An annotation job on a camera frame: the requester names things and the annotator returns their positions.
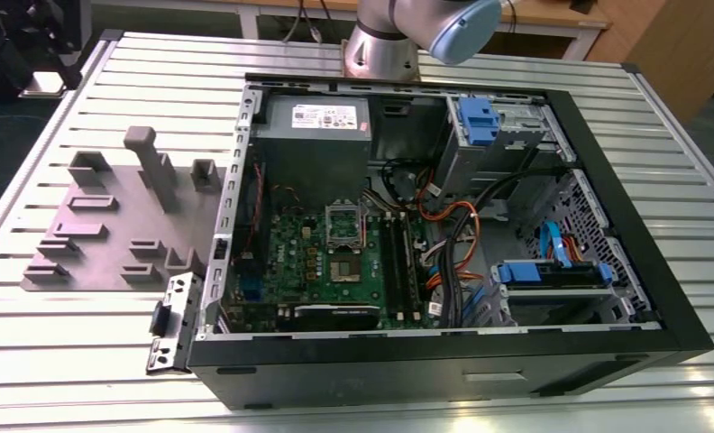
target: motherboard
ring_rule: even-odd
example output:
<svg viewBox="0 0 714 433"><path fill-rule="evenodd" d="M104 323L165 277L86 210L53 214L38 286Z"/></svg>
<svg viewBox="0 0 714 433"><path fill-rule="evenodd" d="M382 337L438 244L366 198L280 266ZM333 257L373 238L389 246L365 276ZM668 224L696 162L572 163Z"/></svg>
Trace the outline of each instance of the motherboard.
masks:
<svg viewBox="0 0 714 433"><path fill-rule="evenodd" d="M225 297L232 332L316 330L300 329L292 319L324 309L357 322L372 316L376 329L432 327L414 265L421 230L404 214L364 215L350 204L274 215L265 274L238 275Z"/></svg>

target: ram slot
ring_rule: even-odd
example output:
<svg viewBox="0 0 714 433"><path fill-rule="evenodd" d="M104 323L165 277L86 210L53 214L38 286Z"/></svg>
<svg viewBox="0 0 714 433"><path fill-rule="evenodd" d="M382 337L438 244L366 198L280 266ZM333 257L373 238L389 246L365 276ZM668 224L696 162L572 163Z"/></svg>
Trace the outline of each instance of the ram slot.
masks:
<svg viewBox="0 0 714 433"><path fill-rule="evenodd" d="M385 220L378 230L381 241L381 268L384 269L384 292L389 315L394 316L400 311L400 285L396 260L394 242L392 238L392 221Z"/></svg>
<svg viewBox="0 0 714 433"><path fill-rule="evenodd" d="M394 263L398 274L397 284L400 291L400 311L405 314L412 312L410 282L408 278L409 258L405 253L405 234L402 230L402 220L392 220L392 252L394 253Z"/></svg>
<svg viewBox="0 0 714 433"><path fill-rule="evenodd" d="M405 252L405 267L408 269L408 287L404 292L408 293L408 302L405 303L406 311L413 313L418 311L418 281L416 279L416 260L413 258L413 241L410 238L410 223L408 216L401 220L402 229L402 251Z"/></svg>

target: power supply label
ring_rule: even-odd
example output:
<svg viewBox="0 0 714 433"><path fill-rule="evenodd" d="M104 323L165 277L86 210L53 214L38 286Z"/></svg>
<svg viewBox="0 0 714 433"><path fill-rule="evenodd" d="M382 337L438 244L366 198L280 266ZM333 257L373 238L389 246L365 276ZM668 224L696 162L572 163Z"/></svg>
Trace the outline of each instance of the power supply label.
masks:
<svg viewBox="0 0 714 433"><path fill-rule="evenodd" d="M293 128L357 129L357 107L297 105Z"/></svg>

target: floor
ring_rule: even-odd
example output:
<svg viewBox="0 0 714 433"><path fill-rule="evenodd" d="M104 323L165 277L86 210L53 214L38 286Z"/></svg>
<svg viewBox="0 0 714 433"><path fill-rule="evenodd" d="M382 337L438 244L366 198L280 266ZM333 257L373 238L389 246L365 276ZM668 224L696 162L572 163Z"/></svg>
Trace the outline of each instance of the floor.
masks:
<svg viewBox="0 0 714 433"><path fill-rule="evenodd" d="M260 22L262 37L281 39L289 29L289 21L276 21L264 17ZM178 15L178 29L172 29L172 15L156 10L136 8L93 8L93 28L125 28L138 32L170 32L182 34L204 34L209 36L240 37L238 20L233 15L186 12ZM324 32L325 37L341 38L349 34L349 28L340 24L333 35ZM294 41L309 41L310 35L305 26L300 26L292 38ZM12 104L0 104L0 197L6 184L14 175L40 132L56 110L57 102L45 100L21 100ZM714 165L714 98L708 101L700 115L688 125L689 134Z"/></svg>

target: slotted aluminum table surface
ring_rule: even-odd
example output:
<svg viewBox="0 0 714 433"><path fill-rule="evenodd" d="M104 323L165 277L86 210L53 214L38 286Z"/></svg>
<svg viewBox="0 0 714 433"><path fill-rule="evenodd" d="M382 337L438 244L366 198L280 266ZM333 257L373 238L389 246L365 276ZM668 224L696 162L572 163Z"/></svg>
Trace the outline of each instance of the slotted aluminum table surface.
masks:
<svg viewBox="0 0 714 433"><path fill-rule="evenodd" d="M174 165L226 165L245 72L340 74L338 46L125 33L101 41L0 202L0 428L77 431L714 431L714 352L577 397L229 412L193 376L146 377L156 293L30 293L21 273L76 151L137 163L149 125ZM568 90L714 338L714 170L648 83L620 65L422 55L424 81Z"/></svg>

